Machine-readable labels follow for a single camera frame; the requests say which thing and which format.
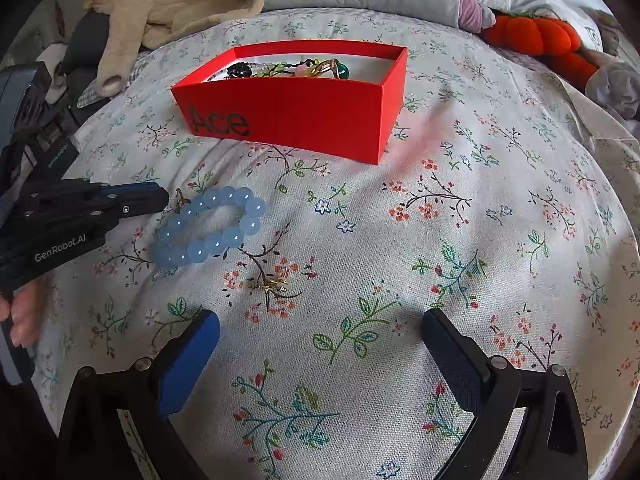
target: blue gripper pad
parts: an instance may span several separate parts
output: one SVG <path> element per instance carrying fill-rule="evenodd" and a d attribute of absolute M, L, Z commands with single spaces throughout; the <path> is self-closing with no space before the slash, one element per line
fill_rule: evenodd
<path fill-rule="evenodd" d="M 201 310 L 178 339 L 167 343 L 156 359 L 162 363 L 165 350 L 169 354 L 177 348 L 177 355 L 158 377 L 158 410 L 169 416 L 179 412 L 187 401 L 198 377 L 207 365 L 220 339 L 220 320 L 210 310 Z"/>
<path fill-rule="evenodd" d="M 439 308 L 422 316 L 422 340 L 460 408 L 477 415 L 491 378 L 487 356 L 475 341 L 460 334 Z"/>

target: green bead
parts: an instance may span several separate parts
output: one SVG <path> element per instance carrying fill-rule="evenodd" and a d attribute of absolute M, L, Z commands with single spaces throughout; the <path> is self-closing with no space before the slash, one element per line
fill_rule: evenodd
<path fill-rule="evenodd" d="M 349 69 L 346 65 L 338 62 L 338 77 L 340 79 L 348 79 L 349 78 Z"/>

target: blue beaded bracelet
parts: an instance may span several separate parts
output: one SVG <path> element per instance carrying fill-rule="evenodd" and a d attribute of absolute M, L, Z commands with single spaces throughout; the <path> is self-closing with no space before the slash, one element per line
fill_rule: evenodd
<path fill-rule="evenodd" d="M 228 227 L 221 233 L 209 233 L 204 240 L 196 238 L 186 246 L 175 243 L 177 235 L 197 213 L 223 205 L 237 205 L 245 211 L 238 226 Z M 208 256 L 219 256 L 227 248 L 239 247 L 245 236 L 255 235 L 260 230 L 260 217 L 266 209 L 264 200 L 255 197 L 248 187 L 208 189 L 190 204 L 183 205 L 180 214 L 170 216 L 158 231 L 156 243 L 151 248 L 154 260 L 161 269 L 175 269 L 192 263 L 200 264 Z"/>

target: bracelet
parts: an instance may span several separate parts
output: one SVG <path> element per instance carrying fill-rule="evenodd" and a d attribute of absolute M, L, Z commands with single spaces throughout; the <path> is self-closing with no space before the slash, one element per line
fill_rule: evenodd
<path fill-rule="evenodd" d="M 349 69 L 337 58 L 320 61 L 319 59 L 305 59 L 299 63 L 248 63 L 239 61 L 233 65 L 216 72 L 208 80 L 216 79 L 221 73 L 226 72 L 225 79 L 240 79 L 245 77 L 319 77 L 326 72 L 332 72 L 336 79 L 348 79 Z"/>
<path fill-rule="evenodd" d="M 245 214 L 237 226 L 227 227 L 221 233 L 208 233 L 204 240 L 196 238 L 187 245 L 175 243 L 180 232 L 198 213 L 225 205 L 237 205 L 244 210 Z M 204 195 L 183 205 L 179 214 L 171 215 L 158 231 L 156 242 L 151 247 L 154 261 L 161 269 L 175 269 L 191 263 L 200 264 L 209 256 L 219 256 L 227 248 L 237 248 L 245 236 L 255 235 L 260 230 L 260 217 L 266 209 L 264 200 L 255 197 L 248 187 L 208 189 Z"/>

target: beige fuzzy jacket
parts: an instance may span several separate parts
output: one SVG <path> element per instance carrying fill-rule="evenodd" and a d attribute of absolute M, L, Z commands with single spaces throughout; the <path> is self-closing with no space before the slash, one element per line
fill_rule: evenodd
<path fill-rule="evenodd" d="M 98 93 L 113 96 L 124 88 L 141 44 L 158 48 L 226 20 L 257 16 L 263 5 L 264 0 L 85 0 L 85 9 L 110 15 Z"/>

